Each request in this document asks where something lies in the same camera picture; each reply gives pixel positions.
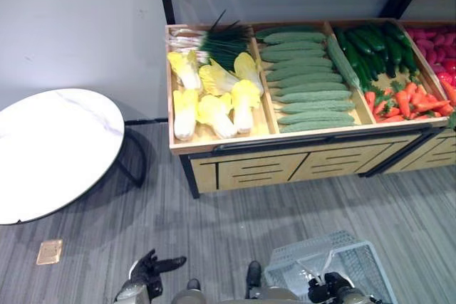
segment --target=cucumber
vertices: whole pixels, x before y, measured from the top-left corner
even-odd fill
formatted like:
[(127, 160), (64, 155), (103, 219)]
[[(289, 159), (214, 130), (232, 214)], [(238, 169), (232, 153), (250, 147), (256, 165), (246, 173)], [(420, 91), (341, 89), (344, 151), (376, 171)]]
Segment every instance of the cucumber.
[(308, 130), (322, 130), (324, 128), (335, 128), (335, 127), (344, 127), (344, 126), (353, 126), (353, 122), (348, 122), (345, 120), (329, 120), (329, 121), (308, 121), (308, 122), (299, 122), (293, 125), (287, 125), (280, 129), (280, 133), (291, 133), (291, 132), (300, 132)]
[(264, 37), (263, 41), (268, 44), (279, 44), (296, 41), (312, 41), (321, 43), (325, 40), (325, 35), (321, 32), (276, 32)]
[(307, 103), (322, 100), (347, 100), (351, 96), (348, 90), (322, 90), (321, 92), (290, 93), (283, 96), (274, 96), (280, 103)]
[(323, 100), (313, 101), (311, 103), (290, 103), (280, 108), (280, 111), (286, 114), (295, 114), (301, 112), (314, 112), (316, 110), (335, 110), (338, 112), (345, 112), (355, 109), (355, 104), (351, 101), (345, 100)]
[(293, 60), (295, 58), (323, 57), (325, 55), (325, 51), (323, 49), (270, 51), (266, 53), (261, 53), (260, 55), (263, 61), (280, 62)]
[(402, 60), (402, 48), (399, 46), (399, 43), (394, 41), (390, 36), (385, 37), (385, 42), (391, 62), (398, 65)]
[(364, 56), (364, 62), (368, 66), (369, 77), (372, 81), (378, 81), (377, 68), (375, 67), (371, 56)]
[(274, 63), (273, 65), (269, 66), (268, 69), (276, 70), (288, 67), (296, 67), (296, 66), (327, 66), (333, 67), (333, 61), (323, 58), (323, 57), (306, 57), (306, 58), (295, 58), (290, 61), (282, 61), (278, 63)]
[(335, 28), (334, 33), (336, 34), (337, 41), (341, 46), (342, 51), (347, 51), (347, 38), (345, 37), (345, 33), (341, 28)]
[(281, 88), (274, 95), (283, 96), (291, 93), (319, 92), (321, 90), (347, 90), (347, 86), (337, 82), (312, 82)]
[(385, 62), (383, 62), (382, 58), (377, 53), (375, 55), (372, 55), (370, 58), (373, 62), (375, 70), (377, 71), (377, 74), (386, 72)]
[(315, 112), (301, 112), (297, 114), (280, 117), (277, 122), (281, 125), (297, 124), (298, 122), (308, 121), (346, 121), (354, 122), (355, 119), (345, 112), (335, 112), (332, 110), (317, 110)]
[(290, 51), (290, 50), (324, 50), (320, 43), (310, 41), (297, 41), (276, 44), (275, 46), (266, 46), (261, 50), (262, 53), (271, 51)]
[(372, 55), (371, 48), (364, 42), (354, 31), (348, 31), (346, 33), (347, 39), (364, 55)]
[(355, 34), (363, 39), (373, 51), (385, 50), (385, 44), (376, 35), (371, 33), (370, 30), (365, 30), (363, 28), (355, 29)]
[(279, 81), (284, 78), (289, 78), (290, 76), (295, 75), (306, 75), (312, 73), (331, 73), (333, 70), (331, 67), (327, 66), (312, 66), (312, 65), (300, 65), (300, 66), (290, 66), (288, 68), (282, 68), (273, 70), (266, 75), (266, 79), (269, 82)]
[(336, 73), (314, 73), (314, 74), (307, 74), (307, 75), (295, 75), (289, 78), (284, 78), (282, 80), (277, 81), (274, 84), (271, 84), (271, 87), (274, 86), (275, 88), (286, 88), (286, 87), (293, 87), (294, 85), (301, 85), (303, 83), (310, 83), (310, 82), (342, 82), (342, 76)]
[(398, 41), (401, 41), (405, 37), (405, 34), (396, 25), (389, 21), (386, 21), (383, 24), (383, 30), (388, 36), (397, 39)]
[(353, 46), (352, 43), (347, 42), (347, 50), (345, 52), (347, 56), (347, 60), (350, 63), (350, 65), (355, 68), (359, 65), (359, 59), (358, 59), (358, 54), (356, 53), (355, 47)]
[(391, 61), (386, 63), (386, 74), (388, 75), (389, 78), (395, 78), (396, 77), (395, 65)]
[(271, 33), (277, 32), (286, 32), (286, 31), (315, 31), (315, 28), (307, 25), (290, 25), (290, 26), (275, 26), (273, 28), (265, 28), (263, 30), (257, 31), (255, 37), (263, 40), (266, 36), (269, 36)]
[(413, 58), (413, 51), (411, 48), (404, 48), (403, 49), (403, 61), (404, 64), (407, 66), (410, 74), (415, 73), (418, 70), (416, 66), (415, 59)]
[(355, 71), (344, 56), (341, 47), (337, 44), (337, 40), (332, 36), (328, 37), (328, 55), (331, 57), (331, 60), (333, 60), (334, 64), (336, 64), (337, 69), (347, 84), (360, 89), (361, 86)]

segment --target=floor outlet cover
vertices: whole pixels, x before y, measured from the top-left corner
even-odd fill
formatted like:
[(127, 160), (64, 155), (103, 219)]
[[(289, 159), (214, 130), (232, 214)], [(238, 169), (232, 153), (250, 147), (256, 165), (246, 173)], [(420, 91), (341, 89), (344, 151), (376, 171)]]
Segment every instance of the floor outlet cover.
[(36, 265), (58, 263), (62, 254), (63, 240), (49, 240), (41, 243)]

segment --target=wooden produce display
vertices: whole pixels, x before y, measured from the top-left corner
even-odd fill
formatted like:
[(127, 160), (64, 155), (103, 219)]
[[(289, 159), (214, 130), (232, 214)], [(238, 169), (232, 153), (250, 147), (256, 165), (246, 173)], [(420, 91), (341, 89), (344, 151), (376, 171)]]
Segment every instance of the wooden produce display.
[[(362, 21), (334, 23), (350, 26), (354, 25), (353, 22), (357, 24)], [(249, 41), (249, 53), (254, 60), (261, 58), (260, 50), (263, 48), (263, 43), (254, 34), (266, 28), (305, 25), (322, 32), (327, 38), (335, 38), (331, 27), (333, 22), (327, 21), (249, 25), (253, 33)], [(177, 28), (207, 30), (209, 26), (167, 26), (167, 38), (171, 30)], [(421, 64), (419, 57), (414, 58), (426, 91), (442, 99), (441, 89), (435, 84), (435, 79)], [(219, 139), (211, 127), (197, 124), (193, 138), (183, 142), (175, 137), (172, 125), (172, 91), (180, 89), (181, 85), (167, 64), (170, 150), (180, 156), (194, 198), (203, 192), (372, 172), (411, 143), (420, 140), (422, 133), (447, 124), (444, 117), (376, 123), (362, 92), (346, 84), (352, 93), (349, 100), (354, 104), (354, 109), (348, 114), (353, 118), (354, 125), (280, 133), (283, 126), (278, 121), (287, 114), (281, 111), (283, 104), (273, 100), (275, 91), (266, 81), (271, 72), (269, 64), (262, 61), (262, 66), (260, 78), (264, 94), (261, 105), (254, 110), (254, 129), (248, 135), (238, 134), (230, 139)], [(404, 82), (405, 76), (398, 76), (397, 79)]]

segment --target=wooden crate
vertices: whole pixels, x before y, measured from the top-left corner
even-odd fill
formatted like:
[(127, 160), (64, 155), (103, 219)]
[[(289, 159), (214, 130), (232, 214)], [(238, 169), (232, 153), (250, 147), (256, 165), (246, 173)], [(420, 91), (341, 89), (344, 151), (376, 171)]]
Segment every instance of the wooden crate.
[[(251, 23), (249, 25), (253, 31), (279, 25), (311, 25), (330, 36), (334, 35), (331, 28), (333, 23), (339, 26), (350, 26), (363, 22), (360, 20), (306, 21), (298, 23)], [(176, 28), (205, 29), (207, 26), (167, 26), (167, 37), (170, 35), (170, 30)], [(259, 47), (261, 44), (258, 44), (253, 37), (249, 44), (249, 52), (254, 59), (260, 57)], [(418, 56), (415, 59), (420, 68), (421, 81), (426, 90), (439, 99), (443, 98), (440, 89), (436, 87), (435, 80), (430, 77), (428, 69), (424, 68), (423, 62)], [(250, 135), (237, 135), (232, 139), (221, 140), (214, 135), (212, 128), (198, 124), (193, 139), (189, 142), (181, 142), (174, 137), (173, 125), (171, 125), (174, 118), (172, 91), (180, 89), (180, 85), (177, 84), (176, 77), (172, 75), (169, 63), (167, 64), (170, 149), (173, 154), (183, 154), (184, 158), (190, 160), (189, 168), (191, 170), (186, 172), (191, 174), (190, 179), (194, 177), (197, 191), (214, 192), (368, 172), (417, 139), (420, 135), (416, 133), (416, 127), (423, 125), (443, 127), (447, 124), (446, 118), (433, 118), (418, 122), (411, 120), (388, 124), (375, 123), (362, 93), (359, 90), (351, 89), (353, 92), (351, 100), (355, 103), (356, 108), (350, 114), (354, 117), (356, 126), (281, 134), (279, 133), (277, 119), (282, 114), (274, 109), (277, 104), (273, 104), (271, 101), (266, 73), (267, 71), (260, 73), (264, 95), (261, 98), (261, 107), (254, 113), (255, 128)], [(398, 77), (398, 79), (404, 81), (405, 76)], [(373, 139), (379, 130), (386, 130), (388, 134), (385, 137), (377, 135)], [(328, 137), (336, 142), (328, 142)], [(340, 137), (350, 141), (337, 142)], [(303, 147), (289, 145), (288, 142), (296, 139), (305, 141), (301, 145)], [(318, 139), (321, 139), (321, 144), (307, 143)], [(229, 151), (223, 155), (218, 154), (221, 149), (225, 150), (225, 147), (239, 144), (246, 144), (250, 147), (245, 152), (239, 152), (238, 149), (232, 154)], [(264, 147), (270, 144), (280, 147), (277, 149)]]
[(456, 164), (456, 132), (446, 129), (400, 160), (385, 173)]

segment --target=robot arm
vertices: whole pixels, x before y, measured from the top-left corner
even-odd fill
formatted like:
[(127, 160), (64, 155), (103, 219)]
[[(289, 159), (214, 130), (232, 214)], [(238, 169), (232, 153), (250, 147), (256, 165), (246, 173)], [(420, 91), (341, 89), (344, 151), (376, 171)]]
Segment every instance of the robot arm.
[(159, 261), (155, 249), (151, 250), (133, 266), (129, 279), (116, 295), (114, 303), (150, 304), (153, 298), (162, 295), (160, 274), (178, 269), (185, 261), (187, 258), (184, 256)]

